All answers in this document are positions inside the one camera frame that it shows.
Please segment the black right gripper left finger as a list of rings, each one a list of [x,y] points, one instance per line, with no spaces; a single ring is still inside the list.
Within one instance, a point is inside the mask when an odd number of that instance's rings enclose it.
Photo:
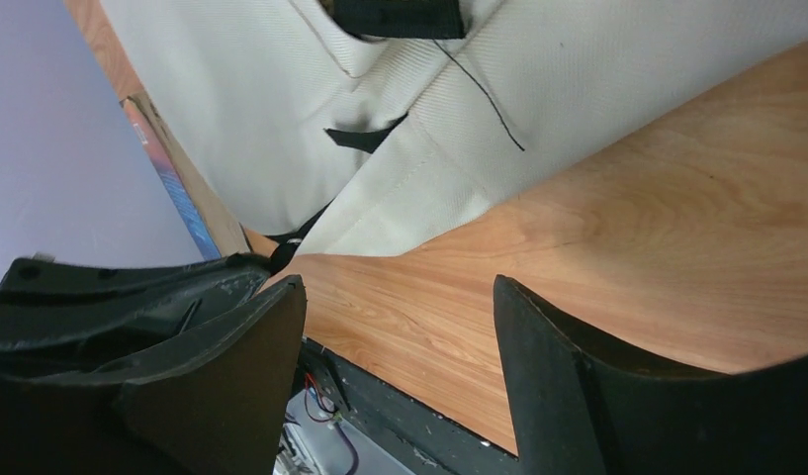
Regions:
[[[307,311],[261,255],[14,260],[0,282],[0,474],[269,474]]]

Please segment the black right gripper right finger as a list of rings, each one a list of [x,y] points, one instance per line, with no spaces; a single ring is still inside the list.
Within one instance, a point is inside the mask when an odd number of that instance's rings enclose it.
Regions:
[[[525,474],[808,474],[808,354],[724,374],[645,350],[494,281]]]

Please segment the blue sunset cover book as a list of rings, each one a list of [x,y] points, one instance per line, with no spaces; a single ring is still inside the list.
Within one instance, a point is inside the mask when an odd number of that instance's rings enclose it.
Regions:
[[[200,175],[149,96],[136,93],[121,105],[203,257],[212,260],[249,252],[242,226]]]

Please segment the cream canvas backpack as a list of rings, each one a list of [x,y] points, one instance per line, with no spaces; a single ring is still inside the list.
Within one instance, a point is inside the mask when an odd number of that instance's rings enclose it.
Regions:
[[[107,1],[246,228],[395,256],[808,41],[808,1]]]

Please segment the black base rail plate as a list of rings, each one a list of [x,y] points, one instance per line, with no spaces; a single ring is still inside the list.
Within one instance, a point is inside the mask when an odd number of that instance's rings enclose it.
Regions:
[[[306,337],[296,380],[415,474],[519,474],[517,457]]]

